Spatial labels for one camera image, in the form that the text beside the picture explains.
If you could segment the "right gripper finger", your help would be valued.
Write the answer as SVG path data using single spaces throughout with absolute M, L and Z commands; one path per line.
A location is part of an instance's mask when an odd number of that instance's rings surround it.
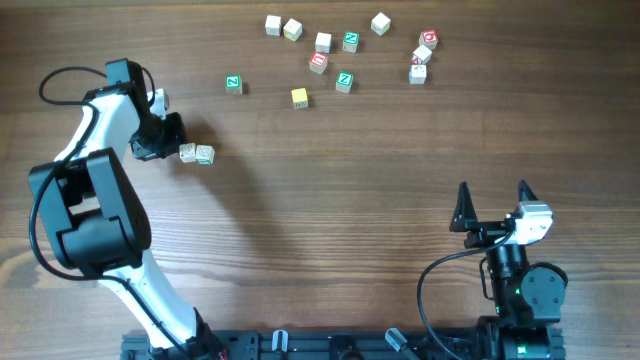
M 518 199 L 520 202 L 538 201 L 538 197 L 534 194 L 525 180 L 521 180 L 518 183 Z
M 459 185 L 456 207 L 451 218 L 450 232 L 469 232 L 478 227 L 478 218 L 466 181 Z

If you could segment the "white block dotted face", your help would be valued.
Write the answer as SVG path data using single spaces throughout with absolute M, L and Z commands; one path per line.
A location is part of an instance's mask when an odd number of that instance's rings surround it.
M 179 146 L 179 158 L 183 163 L 193 163 L 196 161 L 195 143 L 185 143 Z

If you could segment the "white block green side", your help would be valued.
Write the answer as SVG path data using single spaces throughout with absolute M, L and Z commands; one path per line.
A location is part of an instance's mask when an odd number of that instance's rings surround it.
M 196 162 L 204 165 L 212 165 L 215 158 L 215 149 L 210 145 L 196 146 Z

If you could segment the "green N block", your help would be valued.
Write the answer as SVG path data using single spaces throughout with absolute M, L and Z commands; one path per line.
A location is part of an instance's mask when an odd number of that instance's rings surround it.
M 359 34 L 347 31 L 343 36 L 342 50 L 348 53 L 356 53 L 359 44 Z

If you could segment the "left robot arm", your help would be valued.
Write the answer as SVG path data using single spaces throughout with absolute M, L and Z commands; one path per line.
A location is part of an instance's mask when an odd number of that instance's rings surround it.
M 105 86 L 77 103 L 83 118 L 69 145 L 29 173 L 32 252 L 52 275 L 97 281 L 127 306 L 144 327 L 146 347 L 126 337 L 122 358 L 225 359 L 223 343 L 155 261 L 148 216 L 121 164 L 127 152 L 142 161 L 179 154 L 191 162 L 196 147 L 146 68 L 119 59 L 100 75 Z

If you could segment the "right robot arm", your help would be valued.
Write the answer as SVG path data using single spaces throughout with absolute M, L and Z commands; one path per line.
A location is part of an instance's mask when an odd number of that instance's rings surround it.
M 468 185 L 459 186 L 449 230 L 464 232 L 464 246 L 485 255 L 483 280 L 489 279 L 496 314 L 477 323 L 477 359 L 564 359 L 561 320 L 568 277 L 548 263 L 529 262 L 526 247 L 544 239 L 554 215 L 525 181 L 518 184 L 518 204 L 500 221 L 478 220 Z

